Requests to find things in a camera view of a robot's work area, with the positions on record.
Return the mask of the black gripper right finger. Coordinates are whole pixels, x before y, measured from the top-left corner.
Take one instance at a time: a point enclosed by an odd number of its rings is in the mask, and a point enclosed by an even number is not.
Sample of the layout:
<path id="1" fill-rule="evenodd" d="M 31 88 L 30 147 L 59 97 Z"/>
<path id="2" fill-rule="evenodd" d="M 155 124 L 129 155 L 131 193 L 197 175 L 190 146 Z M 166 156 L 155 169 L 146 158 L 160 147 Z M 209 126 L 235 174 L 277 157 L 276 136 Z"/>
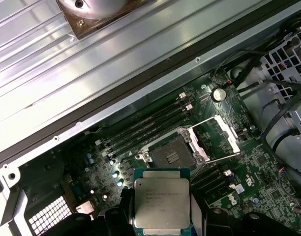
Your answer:
<path id="1" fill-rule="evenodd" d="M 237 219 L 221 208 L 210 208 L 205 200 L 191 197 L 191 220 L 198 236 L 298 236 L 268 216 L 251 212 Z"/>

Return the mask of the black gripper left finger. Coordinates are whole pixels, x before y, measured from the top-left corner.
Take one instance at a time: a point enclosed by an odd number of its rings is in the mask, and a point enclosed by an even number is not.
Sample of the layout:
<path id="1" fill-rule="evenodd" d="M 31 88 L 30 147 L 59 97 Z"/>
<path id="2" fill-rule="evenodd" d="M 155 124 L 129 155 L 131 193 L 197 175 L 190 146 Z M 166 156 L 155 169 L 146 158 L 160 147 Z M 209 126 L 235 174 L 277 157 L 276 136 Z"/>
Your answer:
<path id="1" fill-rule="evenodd" d="M 133 236 L 135 231 L 129 221 L 132 213 L 134 190 L 124 189 L 120 195 L 120 204 L 103 210 L 92 220 L 87 214 L 73 214 L 58 224 L 60 236 Z"/>

